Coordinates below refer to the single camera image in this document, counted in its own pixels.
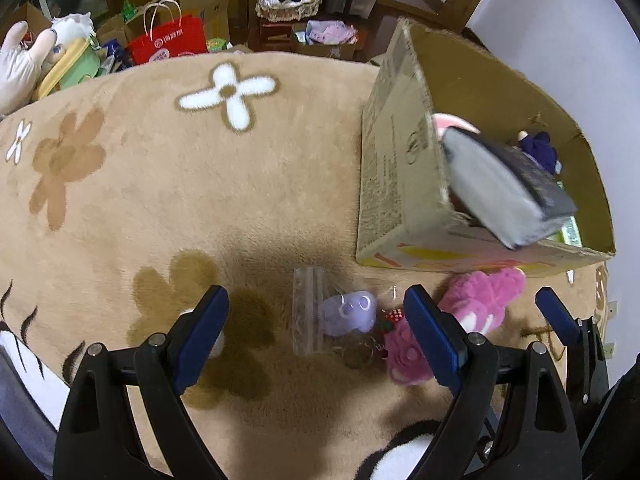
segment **shopping bag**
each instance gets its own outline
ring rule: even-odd
[[[171,9],[165,3],[172,3],[180,11],[180,18],[174,20]],[[158,7],[169,9],[171,21],[154,27],[154,19]],[[146,12],[154,8],[149,30],[146,27]],[[205,54],[207,42],[204,38],[202,20],[187,14],[182,15],[180,5],[175,0],[160,0],[158,3],[145,7],[143,16],[145,33],[129,42],[129,52],[136,64],[148,61],[160,61],[169,57],[192,56],[193,54]]]

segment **wall outlet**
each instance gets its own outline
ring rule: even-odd
[[[604,352],[605,359],[611,359],[613,357],[613,351],[616,348],[616,342],[613,343],[604,343],[602,345],[602,351]]]
[[[618,300],[609,301],[609,303],[607,303],[607,308],[609,309],[608,319],[615,318],[618,315]]]

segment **plastic bottle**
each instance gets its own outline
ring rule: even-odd
[[[134,7],[129,0],[122,0],[122,19],[128,22],[136,15],[136,7]]]

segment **beige rug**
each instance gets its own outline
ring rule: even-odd
[[[213,86],[212,69],[230,62]],[[204,442],[236,480],[352,478],[393,434],[450,402],[433,381],[395,386],[382,363],[354,371],[291,350],[297,266],[326,266],[375,292],[437,291],[446,280],[354,262],[360,114],[376,71],[287,54],[189,57],[86,82],[6,118],[2,318],[70,381],[90,343],[138,344],[211,283],[224,285],[225,350],[184,396]],[[572,287],[564,274],[530,280],[490,338],[550,338],[562,367],[535,291],[552,285],[587,317],[602,311],[605,282],[604,266],[579,269]],[[164,467],[137,394],[132,403],[151,462]]]

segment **black book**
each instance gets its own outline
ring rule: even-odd
[[[460,128],[447,128],[442,146],[451,190],[506,247],[523,247],[559,231],[574,201],[518,148]]]

